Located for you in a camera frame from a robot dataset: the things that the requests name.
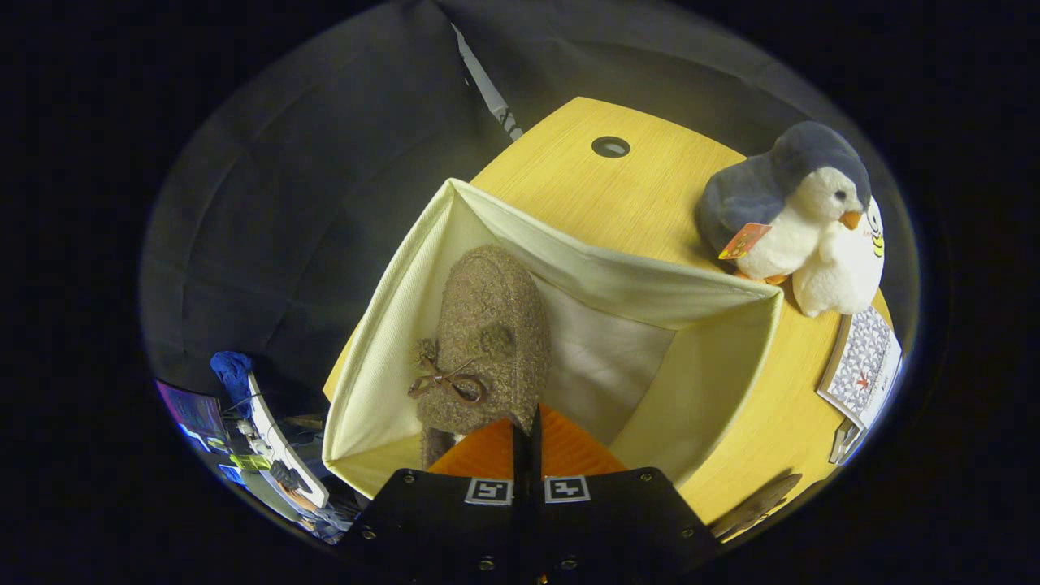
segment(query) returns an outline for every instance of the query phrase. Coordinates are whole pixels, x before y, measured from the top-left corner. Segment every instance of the wooden tabletop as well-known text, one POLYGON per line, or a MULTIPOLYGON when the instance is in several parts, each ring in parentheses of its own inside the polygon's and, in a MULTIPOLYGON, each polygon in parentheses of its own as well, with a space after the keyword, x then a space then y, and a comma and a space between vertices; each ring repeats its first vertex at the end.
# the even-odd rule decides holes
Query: wooden tabletop
MULTIPOLYGON (((724 272, 701 244, 694 204, 708 178, 746 157, 687 128, 625 107, 576 98, 527 130, 472 181, 474 186, 587 244, 724 272), (631 151, 596 154, 600 136, 631 151)), ((809 319, 790 281, 772 350, 751 399, 679 492, 705 523, 790 469, 803 474, 792 501, 827 478, 834 431, 843 416, 815 393, 834 347, 839 315, 809 319)), ((879 291, 874 306, 891 323, 879 291)), ((324 393, 332 399, 343 349, 324 393)))

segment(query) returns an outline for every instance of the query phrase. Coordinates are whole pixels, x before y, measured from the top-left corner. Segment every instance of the stuffed toy tag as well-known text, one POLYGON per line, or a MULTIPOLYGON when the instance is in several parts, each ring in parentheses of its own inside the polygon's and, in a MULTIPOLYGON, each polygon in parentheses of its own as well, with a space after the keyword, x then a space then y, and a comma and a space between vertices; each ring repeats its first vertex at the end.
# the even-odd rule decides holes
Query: stuffed toy tag
POLYGON ((722 249, 719 259, 735 260, 747 256, 755 244, 758 244, 758 240, 771 229, 773 226, 764 224, 745 224, 740 231, 733 236, 733 239, 730 239, 729 244, 722 249))

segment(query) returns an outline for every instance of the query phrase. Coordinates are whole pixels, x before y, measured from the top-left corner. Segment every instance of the cream fabric storage bin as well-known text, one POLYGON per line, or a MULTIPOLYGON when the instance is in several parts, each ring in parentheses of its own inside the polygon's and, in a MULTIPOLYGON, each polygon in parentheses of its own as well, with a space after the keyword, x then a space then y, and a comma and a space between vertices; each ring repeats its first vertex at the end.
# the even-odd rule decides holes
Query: cream fabric storage bin
POLYGON ((783 292, 588 246, 458 179, 409 231, 355 331, 326 465, 368 498, 396 469, 419 467, 421 425, 407 391, 423 373, 411 350, 437 329, 451 265, 485 244, 516 255, 542 292, 553 351, 543 402, 625 465, 683 483, 749 400, 783 292))

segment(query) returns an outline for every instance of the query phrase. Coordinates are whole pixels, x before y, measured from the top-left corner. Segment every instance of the orange beak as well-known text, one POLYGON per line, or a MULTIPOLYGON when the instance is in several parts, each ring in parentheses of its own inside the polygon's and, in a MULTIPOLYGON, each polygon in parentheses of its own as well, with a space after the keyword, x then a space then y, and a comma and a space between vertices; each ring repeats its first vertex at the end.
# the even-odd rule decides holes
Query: orange beak
POLYGON ((854 230, 856 229, 856 226, 859 225, 859 219, 862 215, 862 213, 857 213, 856 211, 847 211, 841 214, 841 218, 839 218, 838 221, 844 224, 847 228, 854 230))

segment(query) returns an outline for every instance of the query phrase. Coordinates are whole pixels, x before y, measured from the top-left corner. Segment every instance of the penguin plush toy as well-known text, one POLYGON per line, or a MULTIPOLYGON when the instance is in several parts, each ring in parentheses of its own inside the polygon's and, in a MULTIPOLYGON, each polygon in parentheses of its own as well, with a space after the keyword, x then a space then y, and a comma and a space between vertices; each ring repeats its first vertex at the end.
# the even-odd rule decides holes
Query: penguin plush toy
POLYGON ((708 179, 694 211, 701 237, 723 251, 747 224, 770 230, 736 261, 736 276, 780 284, 816 250, 824 230, 854 230, 869 206, 870 183, 859 154, 817 122, 800 122, 773 149, 708 179))

